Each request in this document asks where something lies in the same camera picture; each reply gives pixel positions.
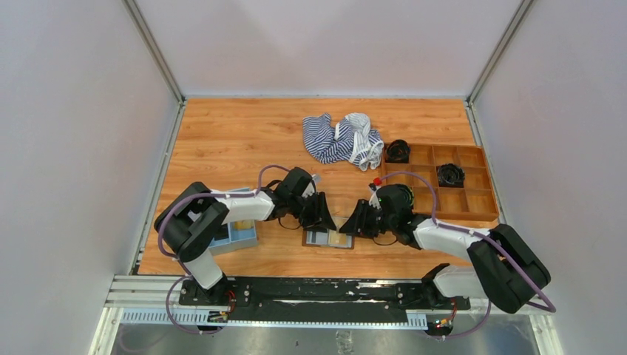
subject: wood grain surface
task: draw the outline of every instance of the wood grain surface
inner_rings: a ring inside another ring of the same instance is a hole
[[[346,114],[370,116],[385,142],[473,145],[461,100],[419,99],[191,99],[187,103],[155,216],[190,183],[210,189],[254,188],[259,170],[268,164],[299,166],[322,177],[319,191],[327,194],[332,215],[349,217],[359,198],[370,196],[367,185],[379,170],[362,172],[346,161],[323,165],[302,143],[302,119],[328,112],[335,125]],[[285,172],[271,169],[264,184]],[[283,220],[296,226],[291,217]],[[474,227],[487,222],[458,222]],[[281,228],[276,221],[257,222],[259,245],[217,256],[227,275],[284,277],[419,278],[439,263],[467,265],[437,251],[419,251],[397,243],[378,246],[357,238],[355,248],[304,247],[302,230]],[[388,243],[394,236],[379,236]],[[152,230],[139,274],[182,274],[180,266],[161,255]]]

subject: striped cloth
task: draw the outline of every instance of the striped cloth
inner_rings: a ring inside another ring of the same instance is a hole
[[[346,115],[336,126],[331,126],[331,115],[306,117],[302,120],[302,139],[305,148],[323,164],[348,160],[366,171],[381,163],[383,141],[376,129],[370,128],[370,119],[363,113]]]

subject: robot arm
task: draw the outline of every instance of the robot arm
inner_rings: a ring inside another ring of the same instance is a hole
[[[431,286],[428,297],[433,305],[456,296],[487,297],[507,313],[515,313],[536,292],[511,263],[481,234],[498,243],[522,268],[531,281],[542,289],[551,281],[544,264],[535,256],[518,233],[506,224],[493,229],[468,229],[435,221],[429,215],[412,212],[413,193],[400,184],[377,189],[370,201],[360,200],[341,233],[356,237],[375,237],[391,231],[397,240],[416,249],[431,249],[470,261],[472,268],[442,264],[423,277]]]
[[[234,198],[236,195],[238,192],[210,190],[203,183],[196,182],[155,221],[155,229],[159,230],[166,215],[178,206],[166,221],[162,237],[204,289],[213,288],[224,278],[209,251],[209,244],[223,224],[239,220],[274,220],[292,214],[305,229],[336,229],[325,193],[316,191],[313,177],[303,169],[290,170],[282,181],[275,180],[258,192],[249,192],[248,197]]]
[[[292,214],[304,229],[336,229],[324,192],[317,192],[313,177],[300,168],[289,171],[282,181],[249,192],[247,197],[235,195],[193,183],[155,221],[157,230],[165,223],[161,237],[208,297],[223,294],[220,284],[226,278],[209,251],[209,244],[223,224]],[[357,202],[339,231],[369,238],[392,231],[404,245],[470,261],[472,268],[442,264],[422,278],[428,292],[425,296],[432,306],[457,296],[487,297],[501,310],[513,314],[536,295],[525,277],[508,260],[502,260],[503,253],[491,243],[498,243],[538,288],[550,282],[549,272],[512,227],[501,224],[493,229],[467,229],[415,214],[412,207],[413,193],[407,186],[383,186],[370,201]]]

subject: metal floor panel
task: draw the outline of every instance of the metal floor panel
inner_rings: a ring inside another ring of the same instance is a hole
[[[455,318],[455,329],[471,328],[478,319]],[[215,335],[191,335],[170,325],[124,325],[123,342],[139,349],[168,334],[142,354],[539,354],[528,317],[492,316],[479,331],[462,339],[437,342],[418,331],[373,331],[302,328],[226,328]],[[116,342],[112,354],[124,352]]]

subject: wooden tray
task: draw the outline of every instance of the wooden tray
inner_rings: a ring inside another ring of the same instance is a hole
[[[407,164],[382,163],[381,176],[391,172],[415,172],[435,188],[438,218],[451,220],[485,220],[498,218],[492,180],[486,164],[484,150],[480,146],[444,146],[410,144],[410,162]],[[437,168],[446,163],[461,166],[466,174],[463,188],[439,187]],[[414,212],[431,214],[433,196],[419,179],[409,175],[397,175],[384,180],[384,184],[402,183],[412,188]]]

